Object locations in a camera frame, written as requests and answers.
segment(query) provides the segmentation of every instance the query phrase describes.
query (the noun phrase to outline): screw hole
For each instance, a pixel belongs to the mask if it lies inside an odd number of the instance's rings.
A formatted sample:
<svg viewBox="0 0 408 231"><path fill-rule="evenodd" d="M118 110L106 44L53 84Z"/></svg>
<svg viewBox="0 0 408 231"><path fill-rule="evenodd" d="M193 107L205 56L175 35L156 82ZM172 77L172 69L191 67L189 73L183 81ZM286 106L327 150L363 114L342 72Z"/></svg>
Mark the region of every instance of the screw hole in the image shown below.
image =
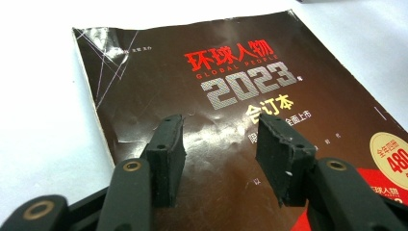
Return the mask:
<svg viewBox="0 0 408 231"><path fill-rule="evenodd" d="M24 219L33 220L42 218L54 209L54 202L42 200L30 206L23 215Z"/></svg>
<svg viewBox="0 0 408 231"><path fill-rule="evenodd" d="M335 170L346 170L347 166L345 166L343 163L337 162L337 161L329 161L327 162L327 165L330 168L333 168Z"/></svg>
<svg viewBox="0 0 408 231"><path fill-rule="evenodd" d="M123 170L125 171L136 171L141 168L141 163L134 161L134 162L128 162L123 166Z"/></svg>

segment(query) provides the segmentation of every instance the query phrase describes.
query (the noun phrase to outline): magazine cover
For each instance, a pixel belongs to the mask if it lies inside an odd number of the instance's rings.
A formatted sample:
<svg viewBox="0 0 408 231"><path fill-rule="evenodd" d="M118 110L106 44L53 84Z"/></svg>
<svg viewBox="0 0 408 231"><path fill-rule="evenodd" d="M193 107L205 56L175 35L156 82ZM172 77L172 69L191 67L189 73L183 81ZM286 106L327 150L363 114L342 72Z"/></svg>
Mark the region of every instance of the magazine cover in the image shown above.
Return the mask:
<svg viewBox="0 0 408 231"><path fill-rule="evenodd" d="M116 163L139 157L163 118L184 119L186 164L175 208L155 210L158 230L296 225L305 208L280 208L255 160L260 113L407 204L408 134L292 11L73 34Z"/></svg>

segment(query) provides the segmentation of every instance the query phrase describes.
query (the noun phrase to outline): white table surface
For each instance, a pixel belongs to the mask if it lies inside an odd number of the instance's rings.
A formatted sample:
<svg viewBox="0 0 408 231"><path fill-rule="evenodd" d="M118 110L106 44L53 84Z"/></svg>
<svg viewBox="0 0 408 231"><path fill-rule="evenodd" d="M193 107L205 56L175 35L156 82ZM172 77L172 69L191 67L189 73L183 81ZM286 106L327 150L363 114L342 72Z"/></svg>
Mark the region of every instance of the white table surface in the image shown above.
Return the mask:
<svg viewBox="0 0 408 231"><path fill-rule="evenodd" d="M72 27L147 29L292 9L408 129L408 1L132 2L1 4L0 224L34 197L61 194L72 204L109 185L114 165Z"/></svg>

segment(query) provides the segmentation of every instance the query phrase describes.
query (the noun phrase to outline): creased cover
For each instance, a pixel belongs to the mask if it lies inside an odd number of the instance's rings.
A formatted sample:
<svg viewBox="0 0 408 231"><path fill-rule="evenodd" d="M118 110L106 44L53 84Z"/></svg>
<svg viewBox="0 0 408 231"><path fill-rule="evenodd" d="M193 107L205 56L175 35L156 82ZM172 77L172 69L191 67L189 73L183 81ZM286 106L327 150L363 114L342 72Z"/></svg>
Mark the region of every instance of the creased cover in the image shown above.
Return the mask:
<svg viewBox="0 0 408 231"><path fill-rule="evenodd" d="M158 230L293 227L304 208L279 208L255 161L259 113L286 119L317 158L381 169L408 190L407 133L291 11L73 32L116 163L139 157L162 118L185 119L176 208L156 210Z"/></svg>

